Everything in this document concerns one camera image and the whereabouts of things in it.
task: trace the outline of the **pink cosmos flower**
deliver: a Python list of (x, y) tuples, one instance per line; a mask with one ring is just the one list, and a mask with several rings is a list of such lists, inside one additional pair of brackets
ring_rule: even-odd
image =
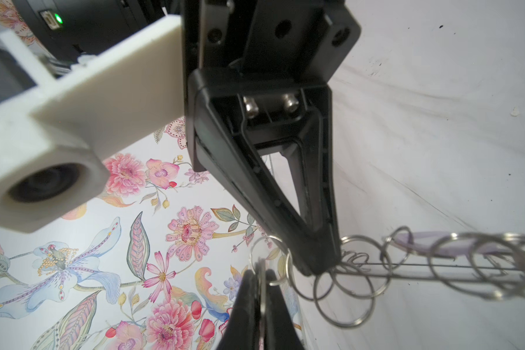
[(148, 169), (146, 176), (150, 179), (152, 184), (159, 186), (166, 190), (171, 183), (171, 180), (177, 177), (179, 172), (179, 165), (161, 162), (158, 159), (150, 159), (146, 162)]
[(177, 144), (179, 145), (180, 149), (183, 150), (187, 147), (184, 116), (180, 117), (177, 120), (174, 120), (173, 122), (170, 122), (167, 128), (165, 129), (165, 132), (168, 133), (169, 136), (175, 137), (177, 139)]
[(131, 154), (117, 153), (113, 158), (106, 159), (104, 164), (111, 172), (105, 187), (108, 194), (127, 197), (129, 194), (139, 193), (140, 188), (146, 185), (144, 166)]
[(161, 290), (163, 290), (163, 293), (165, 293), (165, 302), (169, 302), (169, 300), (171, 300), (171, 284), (169, 283), (169, 279), (175, 277), (177, 273), (175, 271), (167, 273), (167, 270), (169, 269), (169, 253), (165, 254), (165, 262), (163, 261), (161, 252), (159, 251), (154, 253), (154, 257), (158, 265), (161, 266), (161, 270), (153, 264), (147, 264), (146, 268), (148, 271), (156, 274), (157, 276), (148, 278), (144, 281), (142, 286), (149, 288), (157, 284), (158, 286), (155, 288), (154, 292), (150, 294), (148, 299), (150, 299), (152, 302), (155, 302), (155, 299), (157, 299)]
[(192, 169), (189, 169), (188, 172), (185, 172), (185, 175), (189, 176), (189, 181), (194, 182), (195, 184), (201, 184), (204, 181), (208, 181), (208, 175), (210, 172), (194, 172)]
[(140, 327), (121, 321), (117, 327), (115, 339), (105, 347), (105, 350), (140, 350), (144, 345), (146, 344), (144, 344)]
[(202, 256), (208, 254), (210, 248), (206, 245), (206, 241), (212, 239), (214, 230), (219, 228), (219, 225), (210, 221), (212, 218), (210, 213), (204, 213), (201, 219), (202, 212), (199, 206), (189, 210), (183, 206), (177, 214), (178, 220), (171, 220), (167, 227), (174, 233), (167, 234), (165, 239), (168, 242), (176, 242), (167, 250), (169, 256), (177, 254), (180, 261), (186, 262), (191, 258), (193, 249), (197, 261), (201, 261)]
[(146, 339), (153, 350), (188, 350), (194, 334), (189, 306), (171, 300), (155, 306), (148, 318)]

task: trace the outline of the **screw hole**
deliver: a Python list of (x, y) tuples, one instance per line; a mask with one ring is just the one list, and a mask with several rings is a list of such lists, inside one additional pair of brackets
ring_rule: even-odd
[(221, 40), (222, 31), (218, 28), (214, 28), (210, 32), (208, 32), (208, 41), (210, 41), (212, 44), (219, 44)]
[(346, 39), (348, 39), (349, 36), (350, 36), (350, 28), (348, 27), (337, 31), (332, 41), (333, 46), (336, 48), (338, 46), (341, 46), (343, 42), (345, 42)]
[(276, 35), (277, 38), (282, 39), (290, 32), (291, 29), (292, 23), (288, 20), (283, 20), (276, 26), (274, 35)]

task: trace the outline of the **usb port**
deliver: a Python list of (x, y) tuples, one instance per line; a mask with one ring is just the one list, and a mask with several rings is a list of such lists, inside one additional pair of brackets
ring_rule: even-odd
[(51, 30), (60, 29), (60, 24), (56, 21), (55, 15), (51, 10), (39, 12)]

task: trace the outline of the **purple flower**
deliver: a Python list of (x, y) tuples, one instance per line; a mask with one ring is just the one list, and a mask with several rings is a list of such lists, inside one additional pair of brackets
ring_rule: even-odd
[(235, 279), (230, 278), (229, 280), (224, 281), (224, 286), (225, 286), (224, 294), (229, 294), (230, 300), (235, 298), (235, 296), (237, 295), (237, 292), (239, 291), (239, 281), (236, 281)]
[(194, 172), (192, 169), (189, 169), (188, 172), (185, 172), (185, 175), (189, 176), (189, 181), (194, 181), (195, 184), (201, 184), (204, 181), (208, 181), (208, 174), (210, 173), (205, 171)]

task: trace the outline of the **red berry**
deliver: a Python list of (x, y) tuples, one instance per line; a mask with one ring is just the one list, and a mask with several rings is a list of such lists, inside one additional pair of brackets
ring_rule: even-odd
[(105, 337), (107, 338), (112, 338), (116, 335), (117, 335), (117, 330), (113, 327), (107, 329), (107, 331), (105, 332)]

